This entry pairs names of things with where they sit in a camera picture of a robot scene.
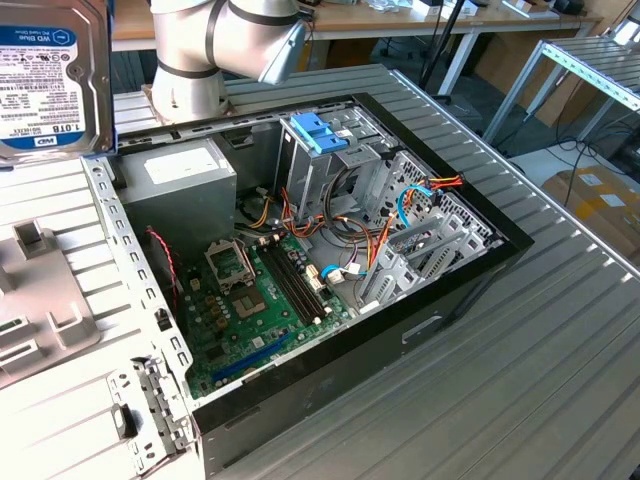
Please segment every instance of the hard drive label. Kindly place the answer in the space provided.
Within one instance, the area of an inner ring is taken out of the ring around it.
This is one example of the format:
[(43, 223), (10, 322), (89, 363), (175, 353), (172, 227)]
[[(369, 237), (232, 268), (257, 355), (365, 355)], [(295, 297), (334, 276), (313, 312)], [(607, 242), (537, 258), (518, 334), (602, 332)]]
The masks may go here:
[(58, 27), (0, 26), (0, 141), (31, 150), (64, 146), (85, 131), (72, 76), (76, 35)]

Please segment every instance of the table leg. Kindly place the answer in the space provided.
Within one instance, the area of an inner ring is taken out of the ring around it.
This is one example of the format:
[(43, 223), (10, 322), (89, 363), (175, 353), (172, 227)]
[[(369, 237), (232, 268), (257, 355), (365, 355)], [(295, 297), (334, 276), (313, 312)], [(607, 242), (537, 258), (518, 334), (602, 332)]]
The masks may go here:
[(580, 134), (578, 135), (578, 141), (581, 142), (587, 137), (587, 135), (591, 133), (591, 130), (593, 130), (593, 128), (598, 124), (598, 122), (602, 120), (602, 117), (604, 117), (605, 113), (609, 111), (609, 109), (614, 103), (616, 103), (616, 101), (613, 98), (611, 97), (607, 98), (607, 101), (604, 102), (602, 107), (600, 107), (600, 110), (598, 110), (598, 113), (596, 113), (591, 118), (591, 120), (589, 120), (589, 123), (587, 123), (584, 129), (580, 132)]
[(469, 58), (469, 54), (473, 49), (473, 46), (478, 39), (479, 33), (465, 33), (462, 37), (462, 41), (458, 46), (458, 50), (453, 57), (453, 61), (451, 65), (449, 65), (449, 70), (447, 71), (447, 75), (444, 77), (442, 81), (442, 85), (440, 85), (440, 89), (438, 90), (438, 95), (450, 95), (453, 91), (453, 87), (458, 81), (458, 77), (460, 77), (460, 72), (462, 72), (462, 68), (464, 64), (467, 63), (467, 59)]
[(509, 93), (507, 93), (507, 96), (504, 98), (502, 105), (500, 105), (500, 108), (498, 108), (498, 111), (494, 115), (491, 123), (487, 127), (487, 130), (484, 132), (484, 135), (482, 137), (485, 142), (491, 143), (491, 141), (500, 131), (500, 128), (502, 127), (504, 121), (507, 119), (507, 115), (509, 115), (513, 104), (516, 103), (516, 100), (518, 99), (518, 97), (520, 97), (520, 93), (527, 84), (529, 77), (538, 66), (538, 61), (542, 56), (543, 45), (544, 41), (541, 40), (538, 42), (538, 45), (536, 45), (536, 48), (533, 50), (533, 53), (529, 57), (529, 60), (527, 60), (527, 63), (520, 72), (520, 75), (518, 75), (518, 78), (516, 78), (516, 81), (513, 83), (511, 90), (509, 90)]
[[(580, 29), (578, 30), (574, 38), (586, 37), (592, 28), (593, 28), (593, 25), (591, 24), (583, 25), (582, 27), (580, 27)], [(560, 74), (562, 73), (563, 70), (564, 68), (561, 67), (560, 65), (556, 65), (555, 67), (553, 67), (553, 70), (551, 71), (551, 73), (549, 74), (545, 82), (542, 84), (542, 87), (540, 87), (540, 90), (538, 91), (536, 96), (533, 98), (533, 100), (529, 104), (529, 108), (527, 108), (527, 113), (534, 112), (535, 109), (538, 108), (542, 102), (544, 102), (544, 100), (547, 98), (547, 94), (549, 93), (551, 88), (555, 85), (555, 83), (558, 81), (558, 78), (560, 78)]]

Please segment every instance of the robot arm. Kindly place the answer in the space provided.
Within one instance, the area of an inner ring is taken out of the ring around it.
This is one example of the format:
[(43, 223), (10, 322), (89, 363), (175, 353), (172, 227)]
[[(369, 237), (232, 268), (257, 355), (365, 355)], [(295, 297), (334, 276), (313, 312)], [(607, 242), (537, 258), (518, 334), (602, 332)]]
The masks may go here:
[(172, 122), (219, 116), (220, 69), (277, 84), (295, 69), (304, 23), (294, 0), (153, 0), (158, 71), (153, 104)]

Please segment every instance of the metal rack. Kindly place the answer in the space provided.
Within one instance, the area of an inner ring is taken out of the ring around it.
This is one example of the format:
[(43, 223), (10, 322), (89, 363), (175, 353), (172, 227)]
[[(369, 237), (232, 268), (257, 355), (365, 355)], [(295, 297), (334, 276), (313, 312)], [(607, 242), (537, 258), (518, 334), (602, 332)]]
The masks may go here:
[[(214, 478), (628, 477), (640, 458), (637, 270), (397, 72), (367, 65), (228, 90), (242, 112), (366, 91), (536, 243), (460, 322)], [(118, 97), (118, 129), (151, 126), (148, 108), (142, 95)], [(0, 175), (0, 199), (0, 225), (35, 215), (56, 233), (102, 333), (83, 355), (0, 391), (11, 432), (2, 471), (134, 478), (105, 377), (148, 339), (80, 162)], [(195, 460), (149, 478), (198, 479)]]
[(608, 37), (541, 40), (489, 124), (484, 141), (491, 143), (498, 134), (542, 57), (553, 60), (557, 65), (529, 105), (529, 113), (544, 101), (565, 69), (609, 96), (579, 134), (578, 140), (583, 140), (591, 132), (614, 102), (634, 111), (640, 109), (640, 52), (621, 47)]

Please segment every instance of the wd logo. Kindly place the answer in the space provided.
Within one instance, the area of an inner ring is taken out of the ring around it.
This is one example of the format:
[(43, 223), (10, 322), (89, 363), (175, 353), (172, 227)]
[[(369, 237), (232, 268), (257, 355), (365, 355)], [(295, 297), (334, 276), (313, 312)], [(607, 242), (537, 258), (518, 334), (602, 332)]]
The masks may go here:
[(56, 137), (39, 137), (34, 139), (36, 147), (50, 147), (52, 145), (58, 144), (58, 139)]

